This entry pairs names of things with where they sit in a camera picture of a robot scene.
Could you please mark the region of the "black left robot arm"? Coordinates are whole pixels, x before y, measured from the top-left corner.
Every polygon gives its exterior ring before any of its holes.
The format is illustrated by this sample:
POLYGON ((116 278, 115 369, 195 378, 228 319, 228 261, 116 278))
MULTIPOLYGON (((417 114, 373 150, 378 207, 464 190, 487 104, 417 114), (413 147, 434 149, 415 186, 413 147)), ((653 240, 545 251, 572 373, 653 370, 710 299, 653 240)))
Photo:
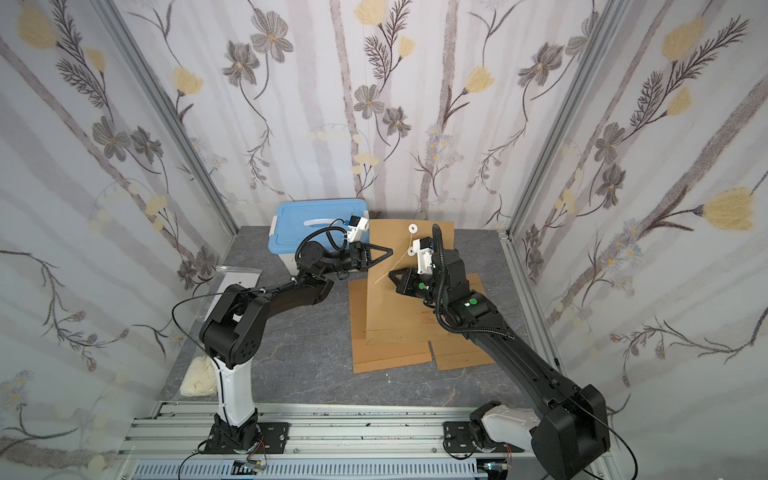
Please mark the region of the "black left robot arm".
POLYGON ((199 446, 202 454, 250 454, 264 438, 252 395, 251 361, 267 321, 324 301, 334 285, 328 272, 366 272, 392 255, 391 248, 365 243, 351 228, 331 224, 299 243, 294 255, 298 272, 287 283, 268 288, 231 284, 211 295, 215 303, 196 345, 213 362, 218 410, 199 446))

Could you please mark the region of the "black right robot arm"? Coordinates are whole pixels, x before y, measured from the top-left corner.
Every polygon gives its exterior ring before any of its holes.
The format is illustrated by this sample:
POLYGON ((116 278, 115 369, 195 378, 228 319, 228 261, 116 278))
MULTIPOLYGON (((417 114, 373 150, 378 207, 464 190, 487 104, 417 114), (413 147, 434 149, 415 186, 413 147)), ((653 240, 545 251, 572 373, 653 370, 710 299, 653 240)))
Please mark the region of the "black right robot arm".
POLYGON ((592 385, 578 386, 547 363, 491 300, 471 288, 459 252, 445 247, 439 225, 433 225, 427 244, 429 272, 406 267, 389 273, 397 293, 422 299, 444 330, 488 354, 527 393, 535 414, 529 418, 498 401, 487 402, 469 416, 470 440, 451 433, 443 441, 445 451, 470 457, 477 451, 519 449, 532 452, 553 479, 585 472, 619 436, 608 423, 603 395, 592 385))

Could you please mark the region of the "clear plastic zip bag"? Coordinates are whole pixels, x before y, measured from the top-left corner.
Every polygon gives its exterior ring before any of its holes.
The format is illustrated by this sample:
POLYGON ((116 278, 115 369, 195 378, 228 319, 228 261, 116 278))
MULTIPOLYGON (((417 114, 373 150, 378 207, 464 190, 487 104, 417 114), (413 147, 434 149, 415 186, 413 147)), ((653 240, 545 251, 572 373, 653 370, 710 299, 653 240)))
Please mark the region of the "clear plastic zip bag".
POLYGON ((218 267, 214 274, 214 279, 218 280, 218 287, 215 291, 215 295, 210 297, 210 303, 206 311, 206 316, 209 316, 218 302, 224 295, 225 290, 231 285, 237 285, 245 289, 254 288, 262 275, 263 270, 260 268, 246 268, 235 266, 221 266, 218 267))

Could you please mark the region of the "bag of white material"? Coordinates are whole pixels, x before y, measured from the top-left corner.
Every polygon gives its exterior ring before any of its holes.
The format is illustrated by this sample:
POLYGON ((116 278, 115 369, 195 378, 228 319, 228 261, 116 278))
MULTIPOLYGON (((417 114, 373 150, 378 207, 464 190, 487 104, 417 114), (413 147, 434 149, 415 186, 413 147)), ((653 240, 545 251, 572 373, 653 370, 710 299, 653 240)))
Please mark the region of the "bag of white material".
POLYGON ((185 398, 207 397, 217 390, 215 363, 209 357, 195 357, 184 374, 179 394, 185 398))

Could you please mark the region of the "blue lid storage box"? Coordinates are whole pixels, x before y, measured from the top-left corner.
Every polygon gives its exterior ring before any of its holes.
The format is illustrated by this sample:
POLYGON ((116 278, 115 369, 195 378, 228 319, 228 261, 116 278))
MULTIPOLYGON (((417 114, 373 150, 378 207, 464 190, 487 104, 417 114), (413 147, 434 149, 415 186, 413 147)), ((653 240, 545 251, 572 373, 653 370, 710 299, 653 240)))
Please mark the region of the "blue lid storage box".
POLYGON ((362 199, 331 199, 287 202, 273 217, 269 232, 269 251, 277 255, 292 275, 298 273, 295 252, 309 234, 331 224, 347 229, 352 216, 368 219, 368 206, 362 199))

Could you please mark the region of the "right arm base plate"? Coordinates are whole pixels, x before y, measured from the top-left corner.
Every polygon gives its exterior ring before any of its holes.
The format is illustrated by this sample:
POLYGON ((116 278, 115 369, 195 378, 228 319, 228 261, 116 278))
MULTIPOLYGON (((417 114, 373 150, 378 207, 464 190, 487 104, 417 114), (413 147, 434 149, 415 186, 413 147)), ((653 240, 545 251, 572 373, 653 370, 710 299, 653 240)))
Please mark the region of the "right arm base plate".
POLYGON ((454 456, 480 453, 522 453, 523 449, 490 439, 478 422, 447 421, 442 425, 443 448, 454 456))

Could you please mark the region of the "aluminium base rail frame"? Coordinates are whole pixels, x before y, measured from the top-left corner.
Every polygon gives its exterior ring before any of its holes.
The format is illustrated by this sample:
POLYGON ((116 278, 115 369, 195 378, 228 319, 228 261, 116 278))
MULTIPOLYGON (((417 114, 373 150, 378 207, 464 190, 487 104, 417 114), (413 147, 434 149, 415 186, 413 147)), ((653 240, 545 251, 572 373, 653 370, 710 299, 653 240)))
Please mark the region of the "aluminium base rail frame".
POLYGON ((442 425, 468 421, 456 407, 260 404, 258 423, 287 422, 283 454, 202 454, 216 406, 209 402, 162 402, 152 417, 132 422, 108 478, 128 479, 141 460, 240 460, 264 468, 273 459, 453 459, 473 460, 486 479, 545 479, 534 454, 480 453, 454 456, 443 448, 442 425))

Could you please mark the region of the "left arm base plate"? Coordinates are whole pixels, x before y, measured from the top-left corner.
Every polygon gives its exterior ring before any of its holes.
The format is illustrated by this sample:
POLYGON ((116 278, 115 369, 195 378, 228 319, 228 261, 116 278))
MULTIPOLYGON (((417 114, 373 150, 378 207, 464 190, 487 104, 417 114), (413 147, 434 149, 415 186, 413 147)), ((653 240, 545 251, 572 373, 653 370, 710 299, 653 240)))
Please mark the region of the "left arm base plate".
POLYGON ((203 454, 246 454, 258 450, 267 454, 283 454, 289 439, 287 422, 254 423, 233 427, 216 423, 201 447, 203 454))

